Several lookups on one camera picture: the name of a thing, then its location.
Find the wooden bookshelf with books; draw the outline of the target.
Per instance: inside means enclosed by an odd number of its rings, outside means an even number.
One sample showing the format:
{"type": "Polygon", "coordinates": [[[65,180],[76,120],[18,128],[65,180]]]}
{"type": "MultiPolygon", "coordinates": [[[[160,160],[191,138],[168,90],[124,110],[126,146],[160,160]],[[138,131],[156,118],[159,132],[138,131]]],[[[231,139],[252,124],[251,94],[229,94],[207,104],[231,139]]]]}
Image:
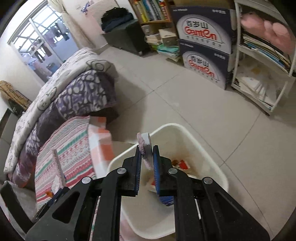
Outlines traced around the wooden bookshelf with books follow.
{"type": "Polygon", "coordinates": [[[141,0],[128,1],[141,25],[158,25],[175,30],[171,16],[174,1],[141,0]]]}

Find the ganten water carton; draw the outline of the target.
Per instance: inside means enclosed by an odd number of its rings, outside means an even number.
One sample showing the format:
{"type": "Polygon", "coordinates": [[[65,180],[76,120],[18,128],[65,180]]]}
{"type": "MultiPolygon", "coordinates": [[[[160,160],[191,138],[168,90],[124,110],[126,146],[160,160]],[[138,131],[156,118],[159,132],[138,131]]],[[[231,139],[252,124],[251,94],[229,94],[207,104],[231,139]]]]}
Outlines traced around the ganten water carton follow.
{"type": "Polygon", "coordinates": [[[233,76],[235,54],[179,39],[180,54],[185,68],[197,73],[222,89],[233,76]]]}
{"type": "Polygon", "coordinates": [[[233,9],[175,6],[171,9],[171,16],[180,39],[232,53],[237,29],[233,9]]]}

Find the grey bed headboard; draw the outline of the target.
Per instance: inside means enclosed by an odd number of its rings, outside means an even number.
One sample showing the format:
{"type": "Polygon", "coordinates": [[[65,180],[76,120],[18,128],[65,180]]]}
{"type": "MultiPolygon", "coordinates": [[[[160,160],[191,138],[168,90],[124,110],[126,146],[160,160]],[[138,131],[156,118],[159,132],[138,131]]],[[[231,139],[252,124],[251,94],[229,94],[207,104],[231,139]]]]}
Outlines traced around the grey bed headboard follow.
{"type": "Polygon", "coordinates": [[[6,109],[6,112],[1,119],[1,184],[3,184],[5,180],[8,180],[7,174],[4,173],[4,165],[11,146],[11,141],[18,119],[19,118],[9,108],[6,109]]]}

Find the upper Ganten water carton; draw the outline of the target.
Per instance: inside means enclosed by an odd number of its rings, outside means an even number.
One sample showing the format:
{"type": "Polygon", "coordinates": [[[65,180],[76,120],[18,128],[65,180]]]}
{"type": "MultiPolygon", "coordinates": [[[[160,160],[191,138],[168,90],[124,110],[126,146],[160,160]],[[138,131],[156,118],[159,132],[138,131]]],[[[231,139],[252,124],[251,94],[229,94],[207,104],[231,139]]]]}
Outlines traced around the upper Ganten water carton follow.
{"type": "Polygon", "coordinates": [[[232,53],[237,29],[233,9],[175,6],[171,9],[171,16],[180,39],[232,53]]]}

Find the white cartoon print blanket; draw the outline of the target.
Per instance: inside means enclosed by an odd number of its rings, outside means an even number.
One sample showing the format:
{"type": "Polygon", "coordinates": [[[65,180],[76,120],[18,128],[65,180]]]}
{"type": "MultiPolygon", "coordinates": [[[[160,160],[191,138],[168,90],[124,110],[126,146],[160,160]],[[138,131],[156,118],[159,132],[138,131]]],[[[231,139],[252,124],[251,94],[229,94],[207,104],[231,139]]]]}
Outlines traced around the white cartoon print blanket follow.
{"type": "Polygon", "coordinates": [[[40,89],[28,110],[18,119],[4,165],[5,174],[14,171],[23,145],[40,115],[73,79],[88,70],[104,72],[113,78],[117,77],[114,64],[100,58],[88,47],[78,50],[69,57],[40,89]]]}

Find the black storage bench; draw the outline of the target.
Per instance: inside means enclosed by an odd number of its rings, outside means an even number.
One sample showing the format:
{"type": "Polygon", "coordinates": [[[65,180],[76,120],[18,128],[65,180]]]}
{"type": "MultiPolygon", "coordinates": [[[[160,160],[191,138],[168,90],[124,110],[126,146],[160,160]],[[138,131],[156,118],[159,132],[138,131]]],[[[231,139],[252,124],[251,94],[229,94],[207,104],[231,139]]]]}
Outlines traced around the black storage bench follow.
{"type": "Polygon", "coordinates": [[[138,56],[143,56],[151,50],[145,41],[145,34],[138,20],[119,25],[110,32],[104,33],[103,37],[110,46],[138,56]]]}

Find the orange snack wrapper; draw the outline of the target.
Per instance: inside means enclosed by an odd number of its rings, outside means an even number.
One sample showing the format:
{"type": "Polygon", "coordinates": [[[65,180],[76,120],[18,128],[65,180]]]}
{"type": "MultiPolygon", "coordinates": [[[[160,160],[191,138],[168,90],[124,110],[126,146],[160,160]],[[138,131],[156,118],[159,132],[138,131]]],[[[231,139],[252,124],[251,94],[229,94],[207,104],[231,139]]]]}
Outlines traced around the orange snack wrapper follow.
{"type": "Polygon", "coordinates": [[[54,194],[51,191],[46,191],[46,196],[52,198],[54,196],[54,194]]]}

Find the lower Ganten water carton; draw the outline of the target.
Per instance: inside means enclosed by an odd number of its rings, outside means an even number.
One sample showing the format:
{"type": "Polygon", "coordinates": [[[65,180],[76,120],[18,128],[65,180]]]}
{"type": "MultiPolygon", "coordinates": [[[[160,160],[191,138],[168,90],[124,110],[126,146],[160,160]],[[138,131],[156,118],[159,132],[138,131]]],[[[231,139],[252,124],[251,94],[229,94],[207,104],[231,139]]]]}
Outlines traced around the lower Ganten water carton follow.
{"type": "Polygon", "coordinates": [[[197,73],[222,89],[233,76],[235,54],[179,39],[180,54],[185,68],[197,73]]]}

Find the dark clothes pile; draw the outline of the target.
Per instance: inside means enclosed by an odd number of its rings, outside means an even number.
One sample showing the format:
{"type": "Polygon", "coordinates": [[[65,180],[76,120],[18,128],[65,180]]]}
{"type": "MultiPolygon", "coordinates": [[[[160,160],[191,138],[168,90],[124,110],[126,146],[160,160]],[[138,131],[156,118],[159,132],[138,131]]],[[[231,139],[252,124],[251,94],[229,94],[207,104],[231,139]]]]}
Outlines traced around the dark clothes pile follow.
{"type": "Polygon", "coordinates": [[[114,7],[106,11],[101,17],[101,28],[103,32],[108,33],[117,26],[131,20],[134,20],[134,17],[126,8],[114,7]]]}

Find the white shelf rack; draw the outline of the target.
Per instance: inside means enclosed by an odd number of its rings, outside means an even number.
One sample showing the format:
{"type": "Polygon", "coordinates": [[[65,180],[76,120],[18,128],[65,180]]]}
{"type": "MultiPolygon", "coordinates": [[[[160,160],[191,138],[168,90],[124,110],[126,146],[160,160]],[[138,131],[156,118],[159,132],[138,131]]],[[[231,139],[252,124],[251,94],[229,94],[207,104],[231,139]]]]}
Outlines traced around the white shelf rack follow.
{"type": "Polygon", "coordinates": [[[237,47],[231,87],[271,115],[288,97],[295,82],[295,20],[279,1],[235,1],[237,47]],[[241,16],[255,12],[262,19],[283,24],[293,42],[287,54],[269,41],[248,33],[241,16]]]}

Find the white drawer cabinet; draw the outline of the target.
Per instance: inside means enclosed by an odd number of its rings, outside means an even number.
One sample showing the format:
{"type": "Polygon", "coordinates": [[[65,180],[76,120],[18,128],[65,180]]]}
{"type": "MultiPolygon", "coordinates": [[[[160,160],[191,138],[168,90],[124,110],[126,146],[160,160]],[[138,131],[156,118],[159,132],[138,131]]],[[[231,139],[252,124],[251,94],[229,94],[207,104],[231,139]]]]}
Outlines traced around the white drawer cabinet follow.
{"type": "Polygon", "coordinates": [[[112,0],[88,1],[80,11],[91,20],[99,33],[103,34],[104,31],[101,28],[101,18],[107,11],[117,7],[117,2],[112,0]]]}

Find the white plastic trash bin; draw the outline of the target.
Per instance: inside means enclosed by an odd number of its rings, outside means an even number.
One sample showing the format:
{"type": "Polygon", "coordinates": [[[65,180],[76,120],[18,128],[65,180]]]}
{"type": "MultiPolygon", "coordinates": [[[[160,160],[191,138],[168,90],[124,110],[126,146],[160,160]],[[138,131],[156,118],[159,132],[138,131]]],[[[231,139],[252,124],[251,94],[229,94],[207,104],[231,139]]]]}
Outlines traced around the white plastic trash bin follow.
{"type": "MultiPolygon", "coordinates": [[[[150,134],[153,146],[158,146],[159,154],[170,160],[184,160],[189,164],[190,175],[199,180],[210,177],[225,191],[229,182],[214,162],[213,158],[182,125],[167,123],[150,134]]],[[[159,240],[175,232],[174,206],[161,202],[165,196],[173,196],[176,191],[175,178],[167,171],[158,174],[158,193],[148,188],[154,171],[141,165],[139,190],[136,197],[122,197],[120,234],[124,240],[159,240]]]]}

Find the cream curtain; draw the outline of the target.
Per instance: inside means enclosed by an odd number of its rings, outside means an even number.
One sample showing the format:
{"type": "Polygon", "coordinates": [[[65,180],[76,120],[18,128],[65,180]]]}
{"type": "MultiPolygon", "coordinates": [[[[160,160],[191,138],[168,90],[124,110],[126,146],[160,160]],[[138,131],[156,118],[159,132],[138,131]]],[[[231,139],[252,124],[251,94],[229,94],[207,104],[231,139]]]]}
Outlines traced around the cream curtain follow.
{"type": "Polygon", "coordinates": [[[74,18],[66,11],[63,1],[61,0],[48,0],[49,5],[62,15],[63,22],[69,29],[77,47],[82,49],[88,47],[94,49],[95,45],[88,39],[82,28],[76,23],[74,18]]]}

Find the red instant noodle packet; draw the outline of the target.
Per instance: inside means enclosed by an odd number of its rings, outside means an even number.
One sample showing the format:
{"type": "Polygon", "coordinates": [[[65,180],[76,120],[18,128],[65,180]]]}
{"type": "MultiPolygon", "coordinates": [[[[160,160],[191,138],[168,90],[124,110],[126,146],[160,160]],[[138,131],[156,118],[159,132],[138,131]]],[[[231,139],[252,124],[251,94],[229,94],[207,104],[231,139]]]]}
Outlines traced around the red instant noodle packet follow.
{"type": "MultiPolygon", "coordinates": [[[[189,174],[191,172],[191,167],[189,166],[189,164],[184,161],[184,160],[173,160],[171,161],[171,164],[174,168],[177,168],[178,170],[181,170],[187,174],[189,174]]],[[[156,193],[156,182],[154,180],[154,176],[152,176],[149,181],[146,184],[146,188],[150,191],[150,192],[154,192],[156,193]]]]}

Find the pink plush toy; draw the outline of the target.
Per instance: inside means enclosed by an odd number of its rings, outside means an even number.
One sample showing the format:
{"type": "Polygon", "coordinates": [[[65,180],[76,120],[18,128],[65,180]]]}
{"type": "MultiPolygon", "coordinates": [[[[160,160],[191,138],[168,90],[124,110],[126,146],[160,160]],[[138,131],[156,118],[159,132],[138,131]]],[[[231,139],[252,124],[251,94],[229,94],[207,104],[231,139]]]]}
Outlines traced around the pink plush toy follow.
{"type": "Polygon", "coordinates": [[[240,23],[248,33],[269,41],[287,54],[292,54],[293,42],[288,29],[283,24],[264,20],[255,12],[243,14],[240,23]]]}

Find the grey pillow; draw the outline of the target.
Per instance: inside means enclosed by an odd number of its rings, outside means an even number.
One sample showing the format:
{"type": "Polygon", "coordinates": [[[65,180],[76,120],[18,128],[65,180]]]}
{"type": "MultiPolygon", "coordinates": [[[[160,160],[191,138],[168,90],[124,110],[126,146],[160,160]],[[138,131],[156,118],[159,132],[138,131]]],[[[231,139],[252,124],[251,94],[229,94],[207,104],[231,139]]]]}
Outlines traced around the grey pillow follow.
{"type": "Polygon", "coordinates": [[[10,181],[5,181],[1,186],[1,198],[9,213],[9,206],[12,207],[15,204],[19,204],[25,214],[30,220],[33,220],[37,213],[37,201],[34,191],[27,188],[20,188],[10,181]]]}

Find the pink foam puzzle piece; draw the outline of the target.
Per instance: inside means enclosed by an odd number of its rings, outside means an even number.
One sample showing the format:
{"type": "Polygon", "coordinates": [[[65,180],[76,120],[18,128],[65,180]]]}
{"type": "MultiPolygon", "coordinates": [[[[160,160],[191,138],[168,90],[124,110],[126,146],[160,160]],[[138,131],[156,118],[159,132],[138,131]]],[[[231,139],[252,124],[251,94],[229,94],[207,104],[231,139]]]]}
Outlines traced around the pink foam puzzle piece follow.
{"type": "Polygon", "coordinates": [[[153,169],[152,142],[149,133],[137,133],[137,141],[142,160],[148,170],[153,169]]]}

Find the crumpled white tissue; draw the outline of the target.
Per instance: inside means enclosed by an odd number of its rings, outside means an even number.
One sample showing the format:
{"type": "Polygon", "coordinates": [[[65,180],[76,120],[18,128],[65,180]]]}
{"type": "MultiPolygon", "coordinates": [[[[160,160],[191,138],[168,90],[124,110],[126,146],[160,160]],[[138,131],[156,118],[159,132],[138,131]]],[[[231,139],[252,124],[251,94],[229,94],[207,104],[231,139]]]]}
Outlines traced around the crumpled white tissue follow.
{"type": "Polygon", "coordinates": [[[56,175],[51,186],[51,191],[55,195],[63,187],[60,178],[56,175]]]}

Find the blue carton box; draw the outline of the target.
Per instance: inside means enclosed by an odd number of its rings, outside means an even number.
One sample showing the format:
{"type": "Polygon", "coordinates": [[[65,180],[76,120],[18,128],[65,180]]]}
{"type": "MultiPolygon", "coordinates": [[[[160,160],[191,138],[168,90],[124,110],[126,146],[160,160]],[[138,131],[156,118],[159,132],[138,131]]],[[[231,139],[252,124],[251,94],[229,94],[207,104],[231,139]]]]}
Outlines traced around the blue carton box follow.
{"type": "Polygon", "coordinates": [[[159,200],[164,204],[165,206],[171,206],[174,204],[174,197],[173,196],[160,196],[159,200]]]}

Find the striped patterned bed sheet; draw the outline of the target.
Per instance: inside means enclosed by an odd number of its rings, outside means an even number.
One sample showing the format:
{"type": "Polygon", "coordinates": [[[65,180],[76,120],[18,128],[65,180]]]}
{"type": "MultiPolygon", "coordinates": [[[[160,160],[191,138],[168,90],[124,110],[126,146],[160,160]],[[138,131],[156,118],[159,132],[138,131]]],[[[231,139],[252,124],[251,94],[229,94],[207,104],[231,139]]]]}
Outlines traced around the striped patterned bed sheet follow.
{"type": "Polygon", "coordinates": [[[51,199],[46,196],[46,191],[51,191],[55,176],[59,177],[53,149],[57,150],[68,188],[85,176],[92,179],[104,177],[115,157],[106,118],[76,116],[69,119],[53,132],[38,153],[35,168],[37,209],[51,199]]]}

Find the purple white floral quilt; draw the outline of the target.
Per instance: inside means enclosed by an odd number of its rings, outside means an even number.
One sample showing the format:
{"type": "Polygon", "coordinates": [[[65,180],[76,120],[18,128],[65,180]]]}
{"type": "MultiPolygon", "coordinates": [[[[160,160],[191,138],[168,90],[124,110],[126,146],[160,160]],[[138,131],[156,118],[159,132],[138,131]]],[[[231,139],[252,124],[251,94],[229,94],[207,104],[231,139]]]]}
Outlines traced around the purple white floral quilt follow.
{"type": "Polygon", "coordinates": [[[115,79],[110,74],[89,70],[73,79],[41,112],[25,137],[15,169],[8,174],[10,181],[21,188],[27,185],[41,147],[64,122],[75,116],[90,115],[105,117],[110,123],[118,117],[115,104],[115,79]]]}

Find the stack of books on floor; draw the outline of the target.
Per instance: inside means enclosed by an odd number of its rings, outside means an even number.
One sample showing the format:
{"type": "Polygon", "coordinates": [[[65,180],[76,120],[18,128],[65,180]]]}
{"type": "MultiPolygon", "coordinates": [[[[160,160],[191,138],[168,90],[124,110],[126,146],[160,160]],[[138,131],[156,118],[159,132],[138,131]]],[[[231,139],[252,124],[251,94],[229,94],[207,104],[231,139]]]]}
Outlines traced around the stack of books on floor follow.
{"type": "Polygon", "coordinates": [[[163,24],[146,24],[141,28],[144,32],[144,40],[151,49],[167,59],[180,61],[180,48],[174,27],[166,28],[163,24]]]}

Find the white foam puzzle strip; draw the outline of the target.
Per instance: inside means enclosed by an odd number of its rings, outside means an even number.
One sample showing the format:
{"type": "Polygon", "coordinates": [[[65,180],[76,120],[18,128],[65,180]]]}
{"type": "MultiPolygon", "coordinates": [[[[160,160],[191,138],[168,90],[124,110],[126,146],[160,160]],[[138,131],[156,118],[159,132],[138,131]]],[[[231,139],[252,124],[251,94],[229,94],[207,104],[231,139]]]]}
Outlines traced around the white foam puzzle strip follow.
{"type": "Polygon", "coordinates": [[[53,149],[52,152],[53,152],[54,160],[55,160],[57,167],[58,167],[58,173],[59,173],[59,177],[61,180],[61,184],[63,187],[66,187],[66,179],[65,179],[65,175],[63,173],[60,161],[59,161],[59,156],[58,156],[57,150],[53,149]]]}

